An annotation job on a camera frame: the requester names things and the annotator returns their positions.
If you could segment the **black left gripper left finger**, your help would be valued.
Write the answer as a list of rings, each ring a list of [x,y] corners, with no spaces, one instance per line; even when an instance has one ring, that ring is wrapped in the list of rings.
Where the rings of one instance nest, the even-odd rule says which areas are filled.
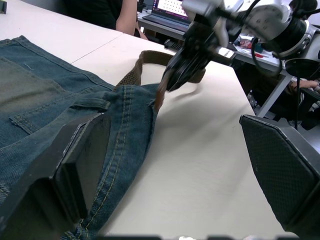
[[[0,208],[3,240],[58,240],[87,217],[103,169],[111,119],[91,114],[64,125]]]

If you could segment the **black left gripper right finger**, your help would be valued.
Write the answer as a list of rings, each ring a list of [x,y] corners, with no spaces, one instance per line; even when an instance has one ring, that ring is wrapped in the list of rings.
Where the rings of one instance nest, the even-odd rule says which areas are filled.
[[[239,119],[251,166],[286,232],[320,233],[320,154],[287,122]]]

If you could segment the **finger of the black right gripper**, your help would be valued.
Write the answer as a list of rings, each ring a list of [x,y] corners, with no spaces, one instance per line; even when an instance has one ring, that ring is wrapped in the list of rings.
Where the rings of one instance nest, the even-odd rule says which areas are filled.
[[[165,88],[180,88],[184,83],[185,77],[185,58],[181,53],[175,54],[169,61],[164,74],[163,80]]]
[[[182,86],[195,79],[194,81],[201,81],[202,76],[199,76],[201,74],[205,73],[205,67],[208,65],[209,61],[208,60],[186,60],[185,59],[185,74],[184,74],[184,83],[182,84]],[[167,88],[167,90],[169,92],[175,91],[179,88]]]

